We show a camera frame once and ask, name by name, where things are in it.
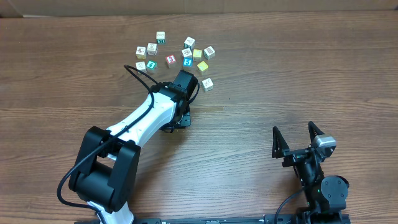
yellow block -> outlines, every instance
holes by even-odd
[[[206,64],[205,61],[200,62],[198,64],[198,70],[203,75],[204,73],[206,73],[209,70],[209,66]]]
[[[137,54],[137,58],[138,58],[138,59],[146,59],[146,55],[138,55],[138,54]]]
[[[193,50],[193,61],[194,62],[201,61],[201,50],[198,50],[198,49]]]

wood grain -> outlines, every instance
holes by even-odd
[[[353,223],[397,223],[397,21],[394,11],[1,20],[0,223],[93,218],[63,206],[55,189],[87,129],[143,102],[145,89],[123,65],[159,30],[167,45],[149,56],[159,63],[153,77],[174,79],[179,68],[164,58],[180,56],[189,35],[216,50],[209,74],[195,73],[215,87],[192,104],[191,127],[145,145],[129,201],[135,215],[274,213],[299,183],[271,158],[272,127],[297,149],[309,143],[312,120],[338,141],[322,167],[350,181]],[[304,204],[301,196],[282,213]]]

cable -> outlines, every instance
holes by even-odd
[[[88,154],[86,157],[84,157],[78,164],[74,165],[61,179],[60,183],[58,184],[58,188],[57,188],[57,197],[58,200],[63,203],[64,205],[68,205],[68,206],[72,206],[72,207],[78,207],[78,208],[89,208],[92,209],[96,212],[96,214],[98,214],[99,219],[101,220],[102,224],[106,224],[105,219],[103,214],[101,213],[101,210],[99,210],[98,208],[91,206],[91,205],[85,205],[85,204],[79,204],[79,203],[73,203],[73,202],[68,202],[65,199],[63,199],[62,195],[61,195],[61,191],[62,191],[62,187],[64,185],[64,183],[67,181],[67,179],[71,176],[72,172],[75,172],[77,170],[77,168],[79,168],[87,159],[91,158],[92,156],[96,156],[97,154],[99,154],[107,145],[111,144],[114,140],[116,140],[120,135],[122,135],[123,133],[125,133],[128,129],[130,129],[131,127],[133,127],[138,121],[140,121],[145,115],[147,115],[149,113],[149,111],[154,107],[154,102],[155,102],[155,98],[154,98],[154,94],[151,92],[149,86],[146,85],[146,83],[144,81],[142,81],[136,74],[134,74],[131,70],[135,70],[138,71],[139,73],[145,75],[146,77],[148,77],[149,79],[151,79],[153,82],[157,83],[153,78],[151,78],[150,76],[148,76],[147,74],[145,74],[142,71],[139,71],[138,69],[129,66],[129,65],[124,65],[124,68],[132,75],[134,76],[134,78],[136,78],[141,84],[144,85],[144,87],[148,90],[150,97],[151,97],[151,103],[148,107],[147,110],[145,110],[145,112],[143,112],[137,119],[135,119],[133,122],[131,122],[129,125],[127,125],[126,127],[124,127],[122,130],[120,130],[120,132],[118,132],[117,134],[115,134],[113,137],[111,137],[109,140],[107,140],[106,142],[102,143],[102,145],[98,146],[96,149],[94,149],[94,151],[92,151],[90,154]]]
[[[298,196],[301,192],[303,192],[304,189],[305,189],[305,187],[301,188],[298,192],[292,194],[291,196],[289,196],[287,199],[285,199],[285,200],[281,203],[281,205],[279,206],[278,210],[276,210],[275,218],[274,218],[274,224],[277,224],[277,223],[278,223],[278,215],[279,215],[279,212],[282,210],[282,207],[283,207],[290,199],[292,199],[292,198]]]
[[[318,179],[318,172],[319,172],[319,167],[318,167],[318,166],[319,166],[319,163],[318,163],[318,160],[317,160],[317,155],[315,154],[315,150],[312,151],[312,154],[313,154],[313,158],[314,158],[314,160],[315,160],[315,176],[314,176],[314,179],[313,179],[313,181],[312,181],[312,183],[311,183],[310,185],[315,185],[315,182],[316,182],[317,179]],[[284,206],[290,199],[296,197],[296,196],[299,195],[301,192],[303,192],[306,188],[307,188],[307,187],[302,187],[298,192],[292,194],[291,196],[289,196],[287,199],[285,199],[285,200],[282,202],[282,204],[279,206],[278,210],[277,210],[276,213],[275,213],[274,224],[277,224],[277,222],[278,222],[278,215],[279,215],[279,212],[282,210],[283,206]]]
[[[131,70],[129,70],[129,68],[130,68],[130,69],[133,69],[133,70],[136,71],[136,72],[139,72],[139,73],[145,75],[147,78],[149,78],[150,80],[152,80],[155,84],[157,84],[157,81],[156,81],[156,80],[154,80],[152,77],[150,77],[148,74],[146,74],[146,73],[143,72],[143,71],[140,71],[140,70],[138,70],[138,69],[136,69],[136,68],[134,68],[134,67],[132,67],[132,66],[130,66],[130,65],[124,65],[124,68],[125,68],[131,75],[133,75],[133,73],[131,72]]]
[[[200,83],[198,82],[197,92],[195,93],[195,96],[193,96],[192,98],[190,98],[190,99],[188,100],[188,104],[191,104],[191,103],[195,100],[195,98],[197,97],[197,95],[198,95],[198,93],[199,93],[199,89],[200,89]]]

white block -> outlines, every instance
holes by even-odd
[[[183,57],[183,58],[192,58],[192,51],[191,51],[191,49],[189,49],[189,48],[183,49],[181,52],[182,52],[182,57]]]
[[[184,42],[184,47],[185,48],[189,48],[191,50],[193,50],[194,46],[195,46],[195,39],[191,38],[191,37],[187,37],[187,39]]]
[[[169,68],[177,66],[177,61],[175,60],[174,55],[169,55],[166,57],[166,63]]]
[[[147,58],[147,49],[145,47],[137,47],[136,55],[138,59]]]
[[[158,44],[166,44],[166,33],[164,31],[156,32],[156,42]]]
[[[209,91],[213,89],[213,82],[210,78],[205,79],[201,82],[201,85],[205,91]]]
[[[214,56],[216,56],[216,51],[210,46],[204,50],[205,52],[205,57],[207,60],[212,59]]]
[[[138,69],[138,70],[140,70],[140,71],[142,71],[142,72],[147,73],[147,69],[146,69],[146,66],[145,66],[145,62],[137,62],[137,63],[136,63],[136,69]]]
[[[157,55],[157,44],[148,44],[148,55]]]

black bracket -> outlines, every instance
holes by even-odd
[[[109,137],[109,131],[96,126],[89,129],[83,138],[75,164]],[[124,142],[118,139],[105,151],[118,155],[113,168],[96,161],[95,156],[72,173],[69,189],[76,192],[82,200],[96,202],[108,213],[112,213],[119,211],[132,193],[141,147],[134,141]]]
[[[175,128],[186,128],[191,125],[189,101],[196,86],[199,88],[198,79],[193,74],[181,70],[173,83],[158,83],[151,87],[153,92],[160,92],[169,96],[177,104],[173,119],[168,124],[163,125],[160,130],[170,130],[170,133],[172,133]]]

